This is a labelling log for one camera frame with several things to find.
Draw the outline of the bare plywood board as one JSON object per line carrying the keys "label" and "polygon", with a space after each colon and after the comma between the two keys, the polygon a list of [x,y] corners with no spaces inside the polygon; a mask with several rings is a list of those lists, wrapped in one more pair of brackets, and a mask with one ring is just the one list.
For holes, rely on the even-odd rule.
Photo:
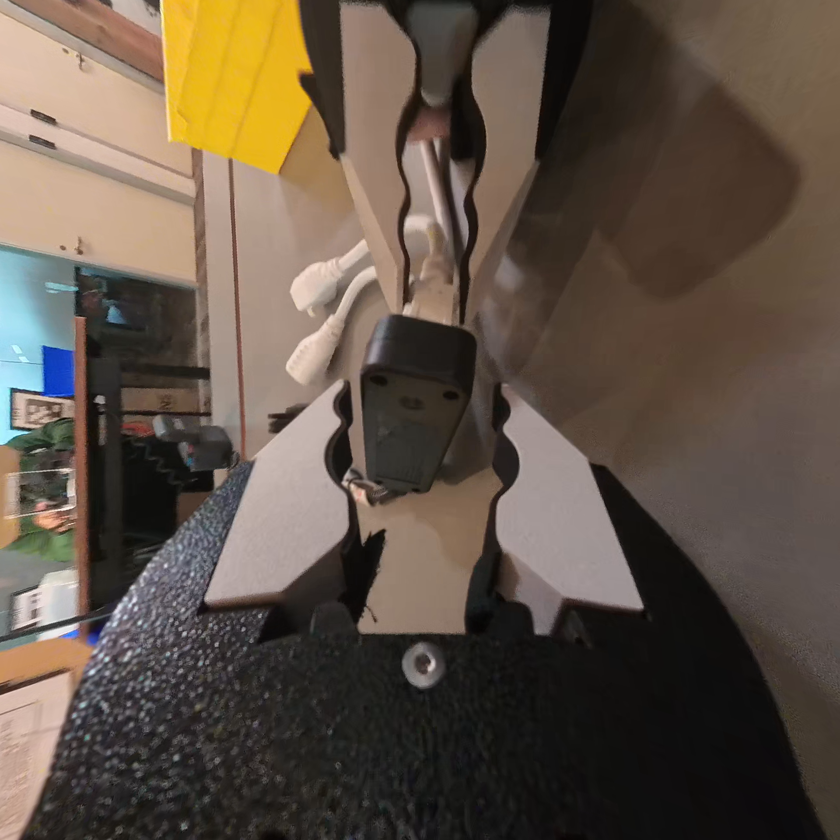
{"label": "bare plywood board", "polygon": [[1,549],[7,549],[20,535],[20,455],[1,446]]}

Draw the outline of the cream door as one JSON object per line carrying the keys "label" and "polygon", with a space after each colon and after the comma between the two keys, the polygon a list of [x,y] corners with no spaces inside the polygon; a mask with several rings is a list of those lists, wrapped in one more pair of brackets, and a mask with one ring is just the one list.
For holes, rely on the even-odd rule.
{"label": "cream door", "polygon": [[189,174],[1,107],[2,246],[193,287]]}
{"label": "cream door", "polygon": [[164,96],[1,15],[4,106],[53,118],[60,127],[174,172],[191,175],[189,148],[169,141]]}

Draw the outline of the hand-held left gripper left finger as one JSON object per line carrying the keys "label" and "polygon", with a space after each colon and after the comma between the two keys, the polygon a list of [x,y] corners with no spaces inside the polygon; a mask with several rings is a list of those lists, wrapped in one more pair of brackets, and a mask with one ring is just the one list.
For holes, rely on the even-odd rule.
{"label": "hand-held left gripper left finger", "polygon": [[363,542],[356,505],[342,485],[353,463],[351,387],[337,381],[250,463],[244,492],[204,596],[226,611],[277,607],[308,621],[324,603],[361,619],[383,535]]}

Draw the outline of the glass partition window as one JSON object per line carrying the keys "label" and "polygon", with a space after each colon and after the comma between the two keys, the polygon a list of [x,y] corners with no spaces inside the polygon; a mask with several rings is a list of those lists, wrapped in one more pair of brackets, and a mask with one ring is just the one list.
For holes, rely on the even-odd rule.
{"label": "glass partition window", "polygon": [[[195,385],[176,387],[186,411],[167,397],[166,379],[197,378],[196,294],[183,287],[71,266],[63,259],[2,248],[2,445],[26,432],[9,426],[9,389],[41,393],[41,347],[74,350],[74,318],[103,355],[119,362],[122,380],[123,567],[122,594],[180,521],[182,498],[211,487],[208,472],[192,472],[176,444],[154,435],[152,418],[175,414],[201,419]],[[13,592],[38,584],[74,560],[53,562],[2,549],[2,638]]]}

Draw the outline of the framed tag picture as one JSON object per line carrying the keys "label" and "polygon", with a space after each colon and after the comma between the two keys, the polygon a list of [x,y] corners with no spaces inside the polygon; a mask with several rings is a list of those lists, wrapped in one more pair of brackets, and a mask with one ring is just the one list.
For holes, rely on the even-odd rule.
{"label": "framed tag picture", "polygon": [[9,389],[9,426],[27,432],[75,416],[73,397],[48,396],[18,388]]}

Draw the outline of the white instruction sheet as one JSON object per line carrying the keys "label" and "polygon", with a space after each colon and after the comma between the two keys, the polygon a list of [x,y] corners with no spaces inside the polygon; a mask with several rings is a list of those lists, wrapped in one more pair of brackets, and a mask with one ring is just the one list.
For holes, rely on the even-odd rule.
{"label": "white instruction sheet", "polygon": [[39,802],[74,692],[68,670],[1,693],[1,838],[18,839]]}

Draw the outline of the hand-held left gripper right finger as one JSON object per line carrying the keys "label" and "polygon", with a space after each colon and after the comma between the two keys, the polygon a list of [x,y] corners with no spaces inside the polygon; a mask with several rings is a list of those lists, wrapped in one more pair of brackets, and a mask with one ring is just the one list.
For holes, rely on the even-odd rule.
{"label": "hand-held left gripper right finger", "polygon": [[493,398],[500,488],[466,603],[467,634],[561,636],[572,612],[645,606],[587,457],[510,385]]}

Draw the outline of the person's right hand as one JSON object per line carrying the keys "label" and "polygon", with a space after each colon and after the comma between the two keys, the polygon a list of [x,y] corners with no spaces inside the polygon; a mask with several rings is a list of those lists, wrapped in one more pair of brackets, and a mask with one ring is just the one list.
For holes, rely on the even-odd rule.
{"label": "person's right hand", "polygon": [[406,141],[424,143],[445,140],[450,135],[451,109],[449,106],[433,108],[423,105],[408,130]]}

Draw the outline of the black power strip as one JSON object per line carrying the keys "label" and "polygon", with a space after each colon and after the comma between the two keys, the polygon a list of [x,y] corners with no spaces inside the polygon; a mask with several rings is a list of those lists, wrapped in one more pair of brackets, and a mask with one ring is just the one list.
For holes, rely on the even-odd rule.
{"label": "black power strip", "polygon": [[476,353],[460,327],[402,314],[376,323],[360,368],[368,479],[429,492],[469,403]]}

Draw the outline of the white plastic box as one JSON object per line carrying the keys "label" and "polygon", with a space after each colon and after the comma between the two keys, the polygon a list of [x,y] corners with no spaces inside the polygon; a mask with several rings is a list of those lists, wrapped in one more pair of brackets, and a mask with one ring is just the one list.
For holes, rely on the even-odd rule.
{"label": "white plastic box", "polygon": [[71,569],[47,573],[35,585],[13,592],[7,610],[7,633],[27,632],[37,640],[76,634],[79,579]]}

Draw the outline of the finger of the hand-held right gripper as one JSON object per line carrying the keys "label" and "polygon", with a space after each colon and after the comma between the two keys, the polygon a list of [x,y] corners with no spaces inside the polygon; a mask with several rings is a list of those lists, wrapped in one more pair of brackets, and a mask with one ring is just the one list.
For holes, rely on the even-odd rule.
{"label": "finger of the hand-held right gripper", "polygon": [[398,133],[415,92],[414,46],[385,7],[342,2],[344,151],[341,163],[385,302],[402,310],[408,188]]}
{"label": "finger of the hand-held right gripper", "polygon": [[463,325],[475,317],[496,276],[539,168],[549,35],[549,7],[508,7],[472,50],[467,120],[476,132],[476,163],[465,187],[468,237],[458,294]]}

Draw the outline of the yellow plastic bin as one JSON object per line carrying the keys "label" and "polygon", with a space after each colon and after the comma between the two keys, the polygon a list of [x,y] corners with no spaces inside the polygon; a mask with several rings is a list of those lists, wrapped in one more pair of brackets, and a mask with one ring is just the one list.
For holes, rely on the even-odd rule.
{"label": "yellow plastic bin", "polygon": [[278,174],[311,100],[299,1],[163,1],[171,142]]}

